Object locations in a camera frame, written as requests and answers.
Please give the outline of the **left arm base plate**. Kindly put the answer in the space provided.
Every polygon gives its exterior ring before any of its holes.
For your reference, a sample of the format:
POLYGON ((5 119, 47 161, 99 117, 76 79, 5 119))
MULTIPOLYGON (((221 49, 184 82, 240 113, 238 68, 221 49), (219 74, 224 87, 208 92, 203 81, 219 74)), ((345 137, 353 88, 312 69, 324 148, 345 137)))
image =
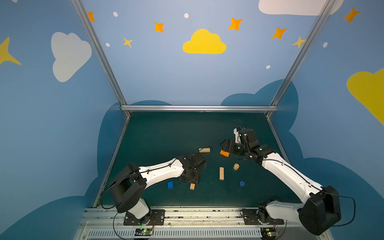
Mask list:
POLYGON ((164 209, 150 210, 143 218, 137 219, 133 214, 126 212, 124 226, 163 226, 165 219, 164 209))

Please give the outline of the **orange wood block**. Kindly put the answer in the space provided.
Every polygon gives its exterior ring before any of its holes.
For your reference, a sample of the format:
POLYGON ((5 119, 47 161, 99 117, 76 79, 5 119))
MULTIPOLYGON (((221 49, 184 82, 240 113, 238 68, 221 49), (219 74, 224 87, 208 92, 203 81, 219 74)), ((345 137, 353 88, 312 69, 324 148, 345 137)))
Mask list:
POLYGON ((230 155, 230 153, 229 152, 226 152, 226 151, 223 151, 223 150, 221 150, 220 151, 220 155, 222 155, 222 156, 225 156, 225 157, 229 157, 229 155, 230 155))

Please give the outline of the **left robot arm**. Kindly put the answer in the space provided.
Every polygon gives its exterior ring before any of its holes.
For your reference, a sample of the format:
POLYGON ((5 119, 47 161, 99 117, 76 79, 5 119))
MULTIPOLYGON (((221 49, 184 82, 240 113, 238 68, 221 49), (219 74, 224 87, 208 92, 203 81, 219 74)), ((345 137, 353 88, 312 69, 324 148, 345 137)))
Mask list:
POLYGON ((206 163, 205 155, 196 152, 188 157, 177 156, 170 161, 148 167, 127 165, 109 186, 117 212, 126 214, 125 225, 146 225, 151 221, 152 210, 142 198, 149 187, 168 179, 177 178, 183 183, 198 184, 199 167, 206 163))

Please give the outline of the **left controller board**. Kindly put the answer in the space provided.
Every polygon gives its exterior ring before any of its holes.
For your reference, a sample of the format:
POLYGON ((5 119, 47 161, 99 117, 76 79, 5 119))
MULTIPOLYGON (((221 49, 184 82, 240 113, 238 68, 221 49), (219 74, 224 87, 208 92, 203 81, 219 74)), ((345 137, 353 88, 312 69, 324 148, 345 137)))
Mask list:
POLYGON ((135 229, 135 237, 151 237, 154 233, 154 230, 151 229, 135 229))

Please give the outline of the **natural wood cylinder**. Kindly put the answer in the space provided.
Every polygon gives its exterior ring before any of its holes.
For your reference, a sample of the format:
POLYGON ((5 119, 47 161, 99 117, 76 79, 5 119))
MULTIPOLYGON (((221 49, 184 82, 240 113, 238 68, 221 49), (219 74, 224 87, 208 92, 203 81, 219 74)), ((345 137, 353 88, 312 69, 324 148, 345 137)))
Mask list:
POLYGON ((237 170, 239 169, 239 167, 240 167, 239 164, 234 164, 233 169, 234 169, 235 171, 237 171, 237 170))

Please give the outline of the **aluminium rear frame bar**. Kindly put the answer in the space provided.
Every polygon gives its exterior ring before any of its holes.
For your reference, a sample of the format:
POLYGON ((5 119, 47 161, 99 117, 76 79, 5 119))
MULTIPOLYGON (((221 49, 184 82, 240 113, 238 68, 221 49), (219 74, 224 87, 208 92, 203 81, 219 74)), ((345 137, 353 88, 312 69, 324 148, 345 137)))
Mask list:
POLYGON ((276 106, 159 106, 122 105, 123 111, 164 111, 164 112, 276 112, 276 106))

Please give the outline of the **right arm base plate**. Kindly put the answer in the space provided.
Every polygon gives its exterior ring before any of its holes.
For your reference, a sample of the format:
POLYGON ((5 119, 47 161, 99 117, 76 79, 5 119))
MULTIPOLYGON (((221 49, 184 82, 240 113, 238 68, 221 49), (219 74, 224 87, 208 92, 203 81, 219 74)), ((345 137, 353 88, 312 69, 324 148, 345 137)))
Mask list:
POLYGON ((272 219, 264 209, 241 209, 245 225, 284 225, 282 219, 272 219))

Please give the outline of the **aluminium frame post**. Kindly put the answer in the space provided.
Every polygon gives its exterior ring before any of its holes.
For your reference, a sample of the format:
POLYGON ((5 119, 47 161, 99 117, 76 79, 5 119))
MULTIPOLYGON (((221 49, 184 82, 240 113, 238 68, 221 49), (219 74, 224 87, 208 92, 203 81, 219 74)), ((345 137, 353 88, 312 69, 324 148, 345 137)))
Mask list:
POLYGON ((294 76, 296 75, 297 71, 299 70, 301 64, 304 62, 304 59, 308 52, 310 51, 313 43, 315 42, 317 36, 323 29, 324 25, 326 24, 329 16, 331 15, 331 11, 333 6, 335 5, 335 0, 327 0, 325 1, 325 4, 323 8, 321 9, 318 17, 316 18, 312 28, 310 29, 306 41, 304 42, 304 45, 300 48, 295 60, 293 61, 293 64, 291 65, 286 77, 283 79, 283 82, 281 83, 280 87, 277 90, 277 93, 273 97, 271 103, 270 103, 270 110, 266 112, 266 118, 269 120, 272 116, 274 110, 278 110, 278 104, 280 100, 282 99, 283 95, 287 91, 289 85, 291 84, 294 76))
POLYGON ((107 78, 110 81, 110 84, 121 104, 121 106, 125 106, 127 104, 127 101, 124 97, 123 91, 118 83, 118 80, 116 79, 115 74, 113 73, 113 70, 111 68, 111 65, 107 59, 107 56, 103 50, 103 47, 99 41, 99 38, 95 32, 95 29, 93 27, 92 21, 90 20, 88 16, 88 12, 86 11, 85 5, 83 4, 83 1, 80 0, 71 0, 71 3, 73 4, 75 11, 78 15, 78 17, 81 20, 81 23, 91 41, 91 44, 101 62, 101 65, 107 75, 107 78))

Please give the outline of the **aluminium left frame post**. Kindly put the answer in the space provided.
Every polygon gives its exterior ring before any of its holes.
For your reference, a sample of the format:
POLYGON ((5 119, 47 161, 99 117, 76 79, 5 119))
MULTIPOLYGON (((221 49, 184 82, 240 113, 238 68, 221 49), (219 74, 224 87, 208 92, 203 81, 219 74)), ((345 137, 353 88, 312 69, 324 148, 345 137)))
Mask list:
POLYGON ((88 12, 86 11, 85 5, 83 4, 83 1, 80 0, 71 0, 71 3, 73 4, 75 11, 78 15, 78 17, 81 20, 81 23, 91 41, 91 44, 101 62, 101 65, 107 75, 107 78, 110 81, 110 84, 121 104, 121 106, 125 106, 127 104, 127 101, 124 97, 123 91, 118 83, 118 80, 116 79, 115 74, 113 73, 113 70, 111 68, 111 65, 107 59, 107 56, 103 50, 103 47, 99 41, 99 38, 95 32, 95 29, 93 27, 92 21, 90 20, 88 16, 88 12))

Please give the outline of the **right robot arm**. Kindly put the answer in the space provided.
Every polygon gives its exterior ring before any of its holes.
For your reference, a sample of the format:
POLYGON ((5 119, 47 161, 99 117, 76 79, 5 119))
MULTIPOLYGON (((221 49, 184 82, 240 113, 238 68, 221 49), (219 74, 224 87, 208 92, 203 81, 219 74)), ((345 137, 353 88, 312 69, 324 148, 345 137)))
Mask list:
POLYGON ((221 142, 221 155, 243 156, 255 161, 289 187, 299 204, 265 201, 257 210, 258 222, 268 225, 275 219, 301 224, 319 236, 342 218, 339 194, 331 186, 323 187, 295 169, 268 145, 261 145, 252 129, 235 128, 235 139, 221 142))

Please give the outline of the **aluminium front rail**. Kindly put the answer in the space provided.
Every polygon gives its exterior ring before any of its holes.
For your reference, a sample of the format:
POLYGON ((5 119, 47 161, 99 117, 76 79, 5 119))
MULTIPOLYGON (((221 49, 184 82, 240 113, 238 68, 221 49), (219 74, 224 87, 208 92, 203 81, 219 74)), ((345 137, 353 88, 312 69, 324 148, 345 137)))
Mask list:
POLYGON ((329 230, 312 235, 298 223, 245 225, 242 207, 158 207, 164 209, 163 226, 124 226, 125 214, 102 208, 86 209, 76 240, 261 240, 261 228, 275 229, 276 240, 331 240, 329 230), (153 229, 151 237, 135 237, 135 229, 153 229))

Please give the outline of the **aluminium right frame post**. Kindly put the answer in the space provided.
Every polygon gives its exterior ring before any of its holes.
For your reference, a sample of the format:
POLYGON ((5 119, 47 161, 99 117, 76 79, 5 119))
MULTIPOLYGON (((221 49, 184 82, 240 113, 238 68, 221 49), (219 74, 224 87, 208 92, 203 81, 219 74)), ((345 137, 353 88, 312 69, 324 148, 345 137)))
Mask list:
POLYGON ((266 118, 269 120, 272 116, 274 110, 278 110, 278 104, 280 100, 282 99, 283 95, 287 91, 289 85, 291 84, 294 76, 296 75, 297 71, 299 70, 301 64, 304 62, 304 59, 308 52, 310 51, 313 43, 315 42, 317 36, 323 29, 324 25, 326 24, 329 16, 331 15, 331 11, 333 6, 335 5, 335 0, 327 0, 325 1, 325 4, 323 8, 321 9, 318 17, 316 18, 312 28, 310 29, 306 41, 304 42, 304 45, 300 48, 295 60, 293 61, 293 64, 291 65, 286 77, 283 79, 283 82, 281 83, 280 87, 277 90, 277 93, 273 97, 271 103, 270 103, 270 110, 266 112, 266 118))

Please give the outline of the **right controller board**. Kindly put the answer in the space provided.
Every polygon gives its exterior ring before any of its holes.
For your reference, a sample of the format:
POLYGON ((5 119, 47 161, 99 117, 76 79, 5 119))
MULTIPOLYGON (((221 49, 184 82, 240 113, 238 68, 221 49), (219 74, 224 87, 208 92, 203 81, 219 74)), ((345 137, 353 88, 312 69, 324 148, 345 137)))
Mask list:
POLYGON ((275 240, 278 237, 278 233, 275 229, 261 228, 262 240, 275 240))

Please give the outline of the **blue wood cube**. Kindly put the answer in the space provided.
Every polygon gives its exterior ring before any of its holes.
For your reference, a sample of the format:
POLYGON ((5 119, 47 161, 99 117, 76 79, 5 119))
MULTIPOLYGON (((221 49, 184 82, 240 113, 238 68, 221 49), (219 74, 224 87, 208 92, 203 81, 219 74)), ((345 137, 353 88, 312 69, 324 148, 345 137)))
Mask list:
POLYGON ((173 182, 167 182, 167 187, 168 189, 173 189, 174 188, 174 183, 173 182))

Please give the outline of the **controller board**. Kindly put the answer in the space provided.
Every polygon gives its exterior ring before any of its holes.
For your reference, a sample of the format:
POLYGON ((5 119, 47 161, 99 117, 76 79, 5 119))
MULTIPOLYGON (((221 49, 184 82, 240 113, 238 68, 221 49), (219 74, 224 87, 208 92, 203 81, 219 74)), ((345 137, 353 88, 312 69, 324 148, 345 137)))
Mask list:
POLYGON ((262 240, 275 240, 278 237, 278 233, 275 229, 261 228, 262 240))
POLYGON ((151 237, 154 233, 154 230, 151 229, 135 229, 135 237, 151 237))

